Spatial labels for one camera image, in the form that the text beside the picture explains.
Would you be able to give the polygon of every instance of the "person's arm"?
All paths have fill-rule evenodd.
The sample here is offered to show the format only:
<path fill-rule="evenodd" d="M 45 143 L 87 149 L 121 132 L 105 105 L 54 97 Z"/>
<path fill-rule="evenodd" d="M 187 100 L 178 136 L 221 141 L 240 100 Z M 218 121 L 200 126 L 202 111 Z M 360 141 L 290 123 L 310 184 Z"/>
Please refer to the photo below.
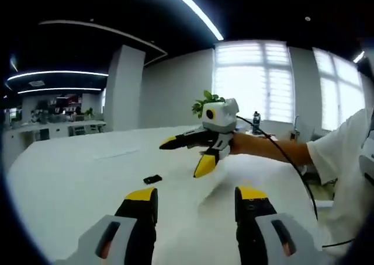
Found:
<path fill-rule="evenodd" d="M 277 141 L 276 143 L 283 149 L 295 165 L 312 164 L 306 144 L 298 144 L 293 141 Z M 270 140 L 241 133 L 234 134 L 231 154 L 250 154 L 288 162 L 280 150 L 271 143 Z"/>

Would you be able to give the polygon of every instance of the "black cable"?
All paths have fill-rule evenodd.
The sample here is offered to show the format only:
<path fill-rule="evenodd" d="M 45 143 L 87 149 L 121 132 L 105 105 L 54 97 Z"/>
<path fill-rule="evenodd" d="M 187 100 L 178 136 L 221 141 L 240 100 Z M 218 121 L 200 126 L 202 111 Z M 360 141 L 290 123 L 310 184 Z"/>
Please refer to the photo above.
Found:
<path fill-rule="evenodd" d="M 243 121 L 247 122 L 249 125 L 251 126 L 254 126 L 252 122 L 248 121 L 247 119 L 243 118 L 243 117 L 240 117 L 240 116 L 237 116 L 237 118 L 239 119 L 242 119 Z M 299 168 L 295 165 L 295 163 L 293 163 L 293 161 L 289 158 L 289 156 L 284 152 L 284 150 L 275 142 L 271 139 L 271 136 L 268 135 L 267 133 L 265 133 L 264 131 L 262 131 L 260 128 L 258 128 L 258 130 L 261 132 L 261 134 L 263 134 L 268 140 L 270 140 L 271 143 L 273 143 L 277 149 L 279 149 L 279 151 L 282 153 L 282 155 L 287 159 L 287 161 L 293 166 L 293 168 L 297 171 L 297 173 L 299 174 L 306 190 L 308 190 L 308 193 L 309 193 L 309 196 L 311 198 L 311 201 L 313 203 L 313 209 L 314 209 L 314 214 L 316 215 L 316 219 L 318 220 L 318 213 L 317 213 L 317 206 L 316 206 L 316 201 L 314 199 L 314 196 L 313 196 L 313 193 L 311 192 L 310 190 L 310 187 L 309 187 L 309 184 L 304 180 L 303 178 L 303 175 L 301 173 L 301 171 L 299 170 Z"/>

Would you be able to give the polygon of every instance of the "white shirt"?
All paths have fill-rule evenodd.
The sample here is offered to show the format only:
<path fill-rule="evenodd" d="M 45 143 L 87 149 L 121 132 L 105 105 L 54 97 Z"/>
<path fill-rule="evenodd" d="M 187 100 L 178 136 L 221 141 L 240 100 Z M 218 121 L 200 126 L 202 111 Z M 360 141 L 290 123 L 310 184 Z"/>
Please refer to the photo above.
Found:
<path fill-rule="evenodd" d="M 338 178 L 334 204 L 326 221 L 330 244 L 356 237 L 374 203 L 374 186 L 364 178 L 358 162 L 371 113 L 362 109 L 335 131 L 307 143 L 322 184 Z M 349 245 L 328 247 L 326 251 L 340 256 Z"/>

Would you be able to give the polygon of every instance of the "small black object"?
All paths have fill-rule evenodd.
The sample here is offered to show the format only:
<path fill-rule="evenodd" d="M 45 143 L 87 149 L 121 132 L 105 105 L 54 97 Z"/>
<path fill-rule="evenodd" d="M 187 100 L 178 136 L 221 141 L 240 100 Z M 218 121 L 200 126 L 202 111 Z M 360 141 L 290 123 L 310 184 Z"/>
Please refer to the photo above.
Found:
<path fill-rule="evenodd" d="M 159 182 L 160 180 L 162 180 L 162 177 L 159 175 L 150 176 L 150 177 L 146 177 L 145 179 L 143 179 L 145 184 L 156 183 L 156 182 Z"/>

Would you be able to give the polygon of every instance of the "black ceiling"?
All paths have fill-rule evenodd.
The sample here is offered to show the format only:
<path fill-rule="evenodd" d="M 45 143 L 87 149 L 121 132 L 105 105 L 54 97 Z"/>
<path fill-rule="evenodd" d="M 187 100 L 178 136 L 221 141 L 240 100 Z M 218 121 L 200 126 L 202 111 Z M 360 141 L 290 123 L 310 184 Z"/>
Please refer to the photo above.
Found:
<path fill-rule="evenodd" d="M 314 46 L 352 60 L 362 49 L 361 38 L 374 35 L 370 0 L 194 1 L 225 40 L 283 40 L 290 46 Z M 13 0 L 7 20 L 12 27 L 9 55 L 18 69 L 9 65 L 8 76 L 48 70 L 108 73 L 111 57 L 122 44 L 144 50 L 146 62 L 163 54 L 106 30 L 40 25 L 43 21 L 73 20 L 116 29 L 164 50 L 168 53 L 164 59 L 212 48 L 217 42 L 181 0 Z M 359 69 L 372 77 L 367 60 L 359 63 Z M 105 86 L 102 76 L 26 77 L 10 81 L 9 86 L 15 92 L 30 89 L 26 83 L 30 80 L 43 80 L 46 88 Z"/>

